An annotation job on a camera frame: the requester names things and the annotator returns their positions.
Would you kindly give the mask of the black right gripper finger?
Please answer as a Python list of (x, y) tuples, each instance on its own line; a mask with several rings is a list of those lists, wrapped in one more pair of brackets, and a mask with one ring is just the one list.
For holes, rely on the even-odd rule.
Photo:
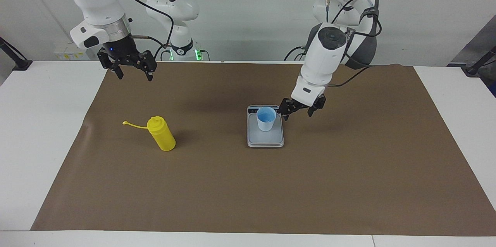
[(148, 81), (152, 81), (156, 68), (157, 62), (149, 50), (138, 54), (138, 69), (145, 73)]
[(104, 69), (112, 71), (117, 76), (118, 79), (123, 78), (124, 73), (122, 69), (119, 67), (119, 62), (111, 60), (104, 48), (101, 48), (98, 51), (97, 57)]

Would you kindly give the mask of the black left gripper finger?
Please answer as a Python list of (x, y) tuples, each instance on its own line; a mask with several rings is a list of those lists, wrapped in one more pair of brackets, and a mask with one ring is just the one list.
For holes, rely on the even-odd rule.
[(279, 113), (284, 121), (287, 121), (290, 114), (298, 110), (298, 102), (291, 98), (284, 98), (279, 105)]
[(325, 95), (320, 95), (319, 97), (317, 97), (313, 105), (308, 108), (308, 116), (312, 117), (315, 111), (319, 109), (323, 109), (325, 103), (326, 103)]

